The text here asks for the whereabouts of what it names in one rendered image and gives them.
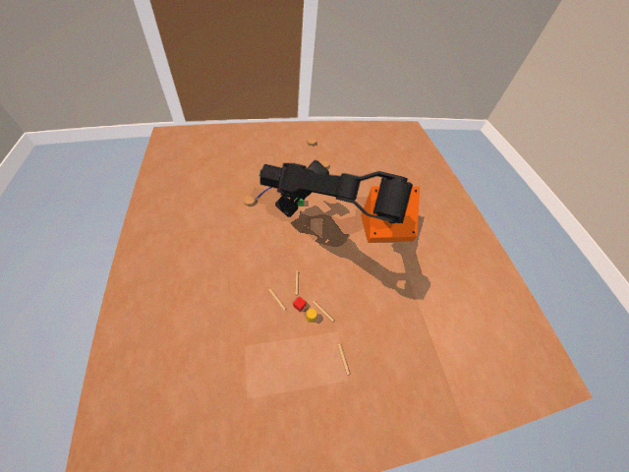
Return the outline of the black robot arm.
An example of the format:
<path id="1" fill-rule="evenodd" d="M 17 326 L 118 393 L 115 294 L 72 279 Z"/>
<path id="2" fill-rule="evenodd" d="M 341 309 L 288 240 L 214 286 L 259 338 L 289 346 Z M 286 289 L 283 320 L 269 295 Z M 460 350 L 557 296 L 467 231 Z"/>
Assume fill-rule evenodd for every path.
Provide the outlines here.
<path id="1" fill-rule="evenodd" d="M 311 193 L 328 195 L 355 204 L 365 215 L 389 223 L 403 223 L 413 187 L 407 178 L 386 172 L 376 171 L 362 177 L 350 173 L 332 175 L 315 173 L 295 163 L 283 163 L 282 168 L 265 164 L 259 177 L 261 185 L 277 188 L 280 196 L 295 199 Z M 368 213 L 356 202 L 361 181 L 373 177 L 382 178 L 373 210 L 377 215 Z"/>

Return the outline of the yellow cylinder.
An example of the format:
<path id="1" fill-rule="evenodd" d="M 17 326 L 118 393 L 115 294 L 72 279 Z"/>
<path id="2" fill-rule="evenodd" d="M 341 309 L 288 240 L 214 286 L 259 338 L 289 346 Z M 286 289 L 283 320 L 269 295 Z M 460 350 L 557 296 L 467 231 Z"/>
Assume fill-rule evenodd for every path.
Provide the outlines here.
<path id="1" fill-rule="evenodd" d="M 306 320 L 309 323 L 313 323 L 315 321 L 316 314 L 317 314 L 317 312 L 316 312 L 315 309 L 313 309 L 313 308 L 308 309 L 307 315 L 306 315 Z"/>

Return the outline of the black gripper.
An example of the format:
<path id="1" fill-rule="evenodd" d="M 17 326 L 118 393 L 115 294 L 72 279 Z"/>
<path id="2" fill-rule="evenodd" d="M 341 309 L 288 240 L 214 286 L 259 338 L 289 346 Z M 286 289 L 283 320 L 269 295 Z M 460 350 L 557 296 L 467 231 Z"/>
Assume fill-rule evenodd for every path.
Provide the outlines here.
<path id="1" fill-rule="evenodd" d="M 314 160 L 313 163 L 307 168 L 313 170 L 314 173 L 329 174 L 329 170 L 326 167 L 322 166 L 317 160 Z M 278 207 L 286 216 L 291 217 L 298 209 L 297 202 L 300 199 L 304 200 L 306 197 L 307 196 L 300 195 L 300 197 L 298 197 L 298 199 L 295 198 L 295 200 L 292 198 L 288 199 L 287 197 L 281 196 L 275 203 L 275 206 Z"/>

